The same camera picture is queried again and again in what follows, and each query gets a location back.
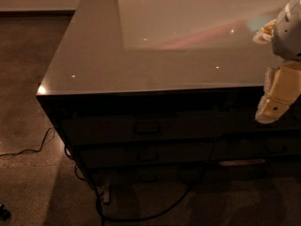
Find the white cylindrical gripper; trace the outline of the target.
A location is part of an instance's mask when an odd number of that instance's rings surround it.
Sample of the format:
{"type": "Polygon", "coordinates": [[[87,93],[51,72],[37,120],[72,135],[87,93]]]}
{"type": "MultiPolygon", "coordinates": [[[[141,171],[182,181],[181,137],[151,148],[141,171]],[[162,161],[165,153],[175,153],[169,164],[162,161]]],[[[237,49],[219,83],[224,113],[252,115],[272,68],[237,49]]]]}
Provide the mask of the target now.
{"type": "MultiPolygon", "coordinates": [[[[271,43],[276,21],[274,19],[258,30],[253,41],[258,44],[271,43]]],[[[301,95],[301,63],[285,61],[278,68],[268,68],[263,91],[255,121],[262,124],[278,121],[301,95]]]]}

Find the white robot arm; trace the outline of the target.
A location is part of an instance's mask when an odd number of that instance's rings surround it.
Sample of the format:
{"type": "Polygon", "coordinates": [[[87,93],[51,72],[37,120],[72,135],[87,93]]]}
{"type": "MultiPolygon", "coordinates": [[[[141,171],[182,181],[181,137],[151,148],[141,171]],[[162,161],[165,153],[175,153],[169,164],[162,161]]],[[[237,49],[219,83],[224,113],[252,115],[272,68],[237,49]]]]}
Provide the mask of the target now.
{"type": "Polygon", "coordinates": [[[301,0],[290,0],[276,19],[263,26],[253,37],[259,44],[270,43],[276,56],[284,59],[278,68],[268,68],[264,94],[255,121],[278,121],[301,95],[301,0]]]}

